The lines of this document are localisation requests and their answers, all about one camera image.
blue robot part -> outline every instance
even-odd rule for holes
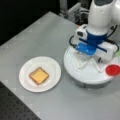
[[[106,49],[104,48],[101,48],[99,47],[98,45],[99,44],[102,44],[103,41],[106,39],[107,37],[107,34],[105,35],[102,35],[102,36],[95,36],[95,35],[92,35],[90,34],[89,32],[87,32],[88,36],[87,36],[87,39],[84,40],[84,39],[79,39],[80,41],[86,43],[79,43],[76,47],[76,50],[82,52],[82,53],[85,53],[89,56],[93,56],[96,52],[96,49],[100,49],[104,52],[107,52]]]

toast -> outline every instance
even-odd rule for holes
[[[36,85],[40,85],[49,77],[49,75],[41,67],[39,67],[36,70],[34,70],[32,73],[30,73],[29,77],[33,80],[33,82]]]

red cap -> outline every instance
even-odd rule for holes
[[[120,67],[118,65],[109,65],[106,68],[106,73],[109,76],[117,76],[120,74]]]

gray table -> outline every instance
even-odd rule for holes
[[[120,80],[107,87],[86,90],[67,74],[63,56],[77,26],[49,12],[0,47],[0,80],[42,120],[120,120]],[[22,65],[37,56],[49,56],[62,69],[59,84],[44,93],[32,93],[19,83]]]

white plate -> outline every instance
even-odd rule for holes
[[[29,74],[36,68],[42,67],[49,77],[45,82],[37,86],[30,78]],[[49,57],[36,57],[26,62],[20,70],[19,80],[21,85],[31,92],[44,92],[54,87],[61,77],[59,64]]]
[[[89,61],[84,69],[78,69],[74,60],[74,53],[75,49],[69,47],[64,55],[65,69],[74,79],[90,85],[104,84],[112,80],[113,77],[108,76],[105,70],[102,73],[98,72],[96,66],[93,64],[92,61]],[[115,57],[109,64],[119,65],[120,58]]]

